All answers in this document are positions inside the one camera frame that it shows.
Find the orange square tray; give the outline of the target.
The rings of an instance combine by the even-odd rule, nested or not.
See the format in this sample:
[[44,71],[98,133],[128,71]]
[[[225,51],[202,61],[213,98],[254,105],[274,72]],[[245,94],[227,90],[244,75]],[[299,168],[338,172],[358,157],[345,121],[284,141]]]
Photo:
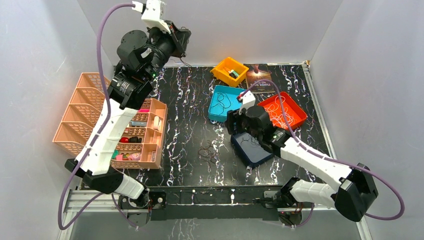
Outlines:
[[[282,106],[284,107],[284,114],[287,122],[289,123],[292,130],[300,127],[307,119],[307,114],[303,109],[288,95],[288,93],[282,91],[279,93]],[[283,117],[283,111],[277,95],[271,96],[257,104],[258,106],[264,107],[268,112],[270,120],[273,125],[279,128],[288,129],[288,126]]]

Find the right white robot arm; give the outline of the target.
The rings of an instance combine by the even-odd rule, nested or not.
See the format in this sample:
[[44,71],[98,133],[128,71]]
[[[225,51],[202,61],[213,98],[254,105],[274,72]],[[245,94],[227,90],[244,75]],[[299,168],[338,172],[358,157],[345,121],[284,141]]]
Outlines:
[[350,221],[359,222],[379,195],[367,166],[329,161],[326,154],[295,139],[288,130],[274,126],[262,106],[229,110],[224,123],[229,134],[247,133],[266,152],[304,168],[323,181],[307,182],[292,177],[279,193],[288,207],[304,202],[324,205]]

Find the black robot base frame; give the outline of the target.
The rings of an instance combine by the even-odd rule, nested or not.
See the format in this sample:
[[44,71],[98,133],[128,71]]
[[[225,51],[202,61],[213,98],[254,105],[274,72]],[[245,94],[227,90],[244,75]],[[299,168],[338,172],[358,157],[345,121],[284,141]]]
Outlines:
[[154,186],[142,203],[125,196],[118,206],[138,221],[177,219],[260,219],[289,227],[308,216],[309,203],[295,203],[281,194],[279,185]]

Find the cyan square tray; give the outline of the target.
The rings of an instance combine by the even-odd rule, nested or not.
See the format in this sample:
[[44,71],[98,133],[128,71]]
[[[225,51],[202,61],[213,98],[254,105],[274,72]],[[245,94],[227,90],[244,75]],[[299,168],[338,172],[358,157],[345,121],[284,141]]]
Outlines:
[[228,111],[237,110],[241,107],[242,104],[237,100],[237,97],[244,91],[245,89],[238,87],[216,85],[208,108],[209,120],[224,123]]

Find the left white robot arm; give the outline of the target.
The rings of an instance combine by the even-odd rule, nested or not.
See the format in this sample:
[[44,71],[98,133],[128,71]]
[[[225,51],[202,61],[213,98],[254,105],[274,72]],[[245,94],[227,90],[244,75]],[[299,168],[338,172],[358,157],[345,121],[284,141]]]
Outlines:
[[168,31],[148,27],[132,30],[121,39],[116,53],[119,62],[106,89],[103,108],[83,150],[65,162],[65,168],[82,178],[91,189],[130,198],[137,208],[149,203],[148,188],[123,174],[110,162],[127,125],[152,91],[151,81],[171,57],[183,58],[191,31],[167,20]]

